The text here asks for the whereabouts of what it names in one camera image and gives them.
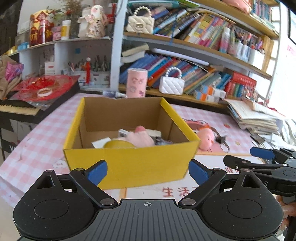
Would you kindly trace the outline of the person right hand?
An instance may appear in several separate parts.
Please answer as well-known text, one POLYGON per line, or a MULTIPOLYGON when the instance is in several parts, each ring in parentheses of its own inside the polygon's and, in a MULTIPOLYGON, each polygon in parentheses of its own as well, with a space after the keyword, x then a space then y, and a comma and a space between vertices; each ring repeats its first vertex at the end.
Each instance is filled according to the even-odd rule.
POLYGON ((280 226, 280 230, 286 230, 290 222, 288 217, 295 217, 296 215, 296 203, 292 202, 290 204, 286 204, 283 202, 283 197, 279 195, 276 196, 276 200, 281 205, 284 213, 284 218, 280 226))

